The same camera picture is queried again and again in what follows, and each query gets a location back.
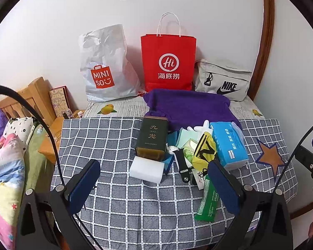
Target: wooden nightstand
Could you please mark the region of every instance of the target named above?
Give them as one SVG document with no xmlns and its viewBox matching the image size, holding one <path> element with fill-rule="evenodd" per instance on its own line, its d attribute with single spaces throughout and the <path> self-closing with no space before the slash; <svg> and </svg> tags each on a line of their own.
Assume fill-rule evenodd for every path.
<svg viewBox="0 0 313 250">
<path fill-rule="evenodd" d="M 79 111 L 84 112 L 85 110 L 77 110 L 73 113 L 73 116 L 77 117 L 77 113 Z M 57 138 L 57 141 L 56 141 L 57 151 L 59 151 L 63 121 L 64 121 L 63 117 L 57 117 L 52 123 L 52 125 L 50 126 L 50 131 L 54 139 L 56 140 Z M 53 150 L 50 138 L 48 137 L 47 134 L 45 135 L 44 140 L 38 149 L 38 152 L 42 153 L 51 163 L 56 164 L 56 156 L 54 154 L 54 150 Z"/>
</svg>

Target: purple towel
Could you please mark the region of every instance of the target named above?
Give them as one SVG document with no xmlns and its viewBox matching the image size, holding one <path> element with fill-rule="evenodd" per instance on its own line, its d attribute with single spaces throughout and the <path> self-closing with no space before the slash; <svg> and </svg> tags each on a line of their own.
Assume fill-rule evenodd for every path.
<svg viewBox="0 0 313 250">
<path fill-rule="evenodd" d="M 170 131 L 202 126 L 206 119 L 210 122 L 234 121 L 242 129 L 239 120 L 229 109 L 230 100 L 223 95 L 153 89 L 144 95 L 144 100 L 150 108 L 146 115 L 168 118 Z"/>
</svg>

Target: wooden headboard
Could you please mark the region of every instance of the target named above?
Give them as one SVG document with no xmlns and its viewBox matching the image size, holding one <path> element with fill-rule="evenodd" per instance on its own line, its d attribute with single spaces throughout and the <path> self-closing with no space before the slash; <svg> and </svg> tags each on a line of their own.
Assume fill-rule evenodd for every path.
<svg viewBox="0 0 313 250">
<path fill-rule="evenodd" d="M 49 86 L 43 77 L 33 80 L 27 88 L 18 93 L 39 113 L 47 125 L 51 125 L 56 119 L 56 114 L 52 107 Z M 17 117 L 31 117 L 29 111 L 22 107 L 16 100 L 6 97 L 0 101 L 0 109 L 6 114 L 8 119 Z"/>
</svg>

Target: watch band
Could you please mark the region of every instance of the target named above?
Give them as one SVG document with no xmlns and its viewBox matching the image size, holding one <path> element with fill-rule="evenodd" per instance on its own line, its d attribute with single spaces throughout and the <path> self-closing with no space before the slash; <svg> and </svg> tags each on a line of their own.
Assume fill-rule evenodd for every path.
<svg viewBox="0 0 313 250">
<path fill-rule="evenodd" d="M 182 177 L 182 181 L 188 183 L 190 180 L 189 169 L 184 159 L 183 149 L 175 150 L 175 158 L 179 166 L 179 174 Z"/>
</svg>

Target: tissue box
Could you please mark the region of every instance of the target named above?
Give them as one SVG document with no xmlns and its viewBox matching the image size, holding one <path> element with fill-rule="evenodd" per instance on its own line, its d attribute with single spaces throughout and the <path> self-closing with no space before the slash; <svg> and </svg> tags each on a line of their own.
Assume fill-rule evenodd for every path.
<svg viewBox="0 0 313 250">
<path fill-rule="evenodd" d="M 227 170 L 243 167 L 248 162 L 247 151 L 231 122 L 211 122 L 221 165 Z"/>
</svg>

